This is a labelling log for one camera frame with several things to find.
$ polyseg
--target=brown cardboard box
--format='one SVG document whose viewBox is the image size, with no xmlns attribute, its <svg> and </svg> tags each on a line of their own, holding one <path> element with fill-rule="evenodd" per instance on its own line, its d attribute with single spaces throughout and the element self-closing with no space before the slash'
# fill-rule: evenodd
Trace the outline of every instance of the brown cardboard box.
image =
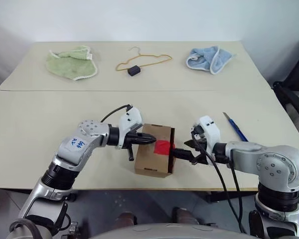
<svg viewBox="0 0 299 239">
<path fill-rule="evenodd" d="M 173 173 L 174 157 L 171 155 L 170 150 L 174 144 L 174 131 L 174 128 L 168 126 L 144 124 L 143 133 L 153 135 L 156 142 L 139 146 L 135 160 L 136 174 L 164 178 Z M 168 155 L 154 152 L 155 145 L 160 140 L 167 143 L 167 147 L 169 147 L 167 149 Z"/>
</svg>

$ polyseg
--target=white table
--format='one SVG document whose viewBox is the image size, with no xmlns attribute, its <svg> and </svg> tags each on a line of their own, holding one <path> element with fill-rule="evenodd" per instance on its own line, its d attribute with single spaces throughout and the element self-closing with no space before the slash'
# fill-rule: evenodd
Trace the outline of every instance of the white table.
<svg viewBox="0 0 299 239">
<path fill-rule="evenodd" d="M 122 104 L 134 104 L 144 121 L 175 127 L 175 145 L 184 147 L 192 124 L 211 116 L 222 142 L 239 140 L 223 116 L 227 112 L 249 141 L 299 149 L 299 133 L 272 91 L 170 92 L 7 92 L 0 91 L 0 188 L 32 188 L 51 162 L 62 139 L 84 119 L 100 120 Z M 121 114 L 108 118 L 117 123 Z M 230 190 L 230 170 L 220 165 Z M 256 190 L 255 175 L 237 172 L 242 190 Z M 212 166 L 176 160 L 174 174 L 164 179 L 134 173 L 125 150 L 107 146 L 94 151 L 77 177 L 75 189 L 222 190 Z"/>
<path fill-rule="evenodd" d="M 49 50 L 71 50 L 79 45 L 90 46 L 98 66 L 96 76 L 72 81 L 49 73 L 45 60 Z M 192 48 L 219 45 L 237 54 L 218 75 L 189 69 L 185 60 Z M 171 61 L 143 67 L 131 77 L 115 67 L 137 55 L 169 54 Z M 155 58 L 136 59 L 130 66 L 150 63 Z M 239 41 L 235 42 L 43 42 L 35 43 L 14 72 L 1 84 L 5 91 L 264 91 L 270 90 L 253 61 Z"/>
</svg>

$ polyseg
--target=blue towel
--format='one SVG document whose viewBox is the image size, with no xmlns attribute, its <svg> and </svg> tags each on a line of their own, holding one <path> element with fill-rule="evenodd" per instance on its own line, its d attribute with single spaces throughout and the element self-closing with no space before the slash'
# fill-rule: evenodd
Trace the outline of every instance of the blue towel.
<svg viewBox="0 0 299 239">
<path fill-rule="evenodd" d="M 194 48 L 190 52 L 186 64 L 191 69 L 210 71 L 211 74 L 216 75 L 233 56 L 230 52 L 220 49 L 219 46 Z"/>
</svg>

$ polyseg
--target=green cloth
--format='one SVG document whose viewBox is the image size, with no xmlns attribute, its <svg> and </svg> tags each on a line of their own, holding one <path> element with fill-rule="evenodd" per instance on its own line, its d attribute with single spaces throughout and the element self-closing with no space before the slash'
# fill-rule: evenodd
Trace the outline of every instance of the green cloth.
<svg viewBox="0 0 299 239">
<path fill-rule="evenodd" d="M 79 46 L 60 53 L 50 51 L 46 59 L 46 68 L 55 75 L 75 81 L 95 76 L 98 69 L 92 60 L 90 50 L 88 46 Z"/>
</svg>

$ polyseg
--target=red tape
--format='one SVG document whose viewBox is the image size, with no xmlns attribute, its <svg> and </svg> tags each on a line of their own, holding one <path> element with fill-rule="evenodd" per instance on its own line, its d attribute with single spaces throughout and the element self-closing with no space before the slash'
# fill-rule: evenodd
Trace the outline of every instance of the red tape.
<svg viewBox="0 0 299 239">
<path fill-rule="evenodd" d="M 167 140 L 157 140 L 154 147 L 154 153 L 161 155 L 169 155 L 170 142 Z"/>
</svg>

